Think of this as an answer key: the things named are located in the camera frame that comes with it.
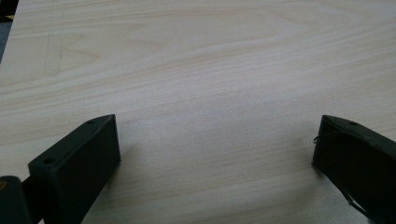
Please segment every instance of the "screw hole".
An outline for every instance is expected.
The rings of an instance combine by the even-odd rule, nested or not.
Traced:
[[[55,162],[55,159],[53,159],[53,158],[46,158],[45,160],[43,160],[43,163],[46,165],[49,165],[53,162]]]

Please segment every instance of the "light wood surface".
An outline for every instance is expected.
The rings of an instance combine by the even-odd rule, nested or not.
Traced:
[[[396,139],[396,2],[20,0],[0,175],[116,114],[84,223],[367,223],[311,167],[320,117]]]

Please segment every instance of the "wooden table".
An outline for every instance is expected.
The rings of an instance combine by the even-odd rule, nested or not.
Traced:
[[[0,175],[116,114],[84,223],[367,223],[311,167],[320,117],[396,139],[396,2],[21,0]]]

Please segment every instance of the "black clamp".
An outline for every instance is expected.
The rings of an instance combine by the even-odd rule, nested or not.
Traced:
[[[0,223],[81,223],[119,163],[115,115],[85,122],[29,162],[22,183],[0,177]]]

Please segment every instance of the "black mechanical part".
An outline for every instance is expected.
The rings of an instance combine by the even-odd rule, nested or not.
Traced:
[[[313,165],[376,224],[396,223],[396,143],[354,121],[322,117]]]
[[[115,115],[85,122],[29,162],[23,183],[0,177],[0,223],[81,223],[119,163]]]

